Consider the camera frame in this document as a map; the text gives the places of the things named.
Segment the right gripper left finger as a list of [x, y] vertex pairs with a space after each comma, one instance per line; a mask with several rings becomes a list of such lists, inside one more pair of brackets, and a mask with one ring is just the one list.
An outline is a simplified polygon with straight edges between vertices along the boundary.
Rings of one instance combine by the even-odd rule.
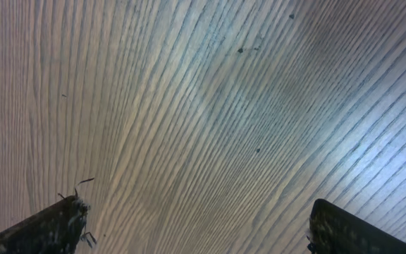
[[97, 244], [87, 230], [90, 205], [75, 190], [53, 205], [0, 232], [0, 254], [71, 254], [79, 242]]

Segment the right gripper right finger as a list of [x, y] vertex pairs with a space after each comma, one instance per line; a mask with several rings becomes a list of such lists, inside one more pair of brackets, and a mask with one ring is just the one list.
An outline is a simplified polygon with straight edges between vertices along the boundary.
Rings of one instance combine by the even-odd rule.
[[309, 217], [312, 254], [406, 254], [406, 243], [319, 198]]

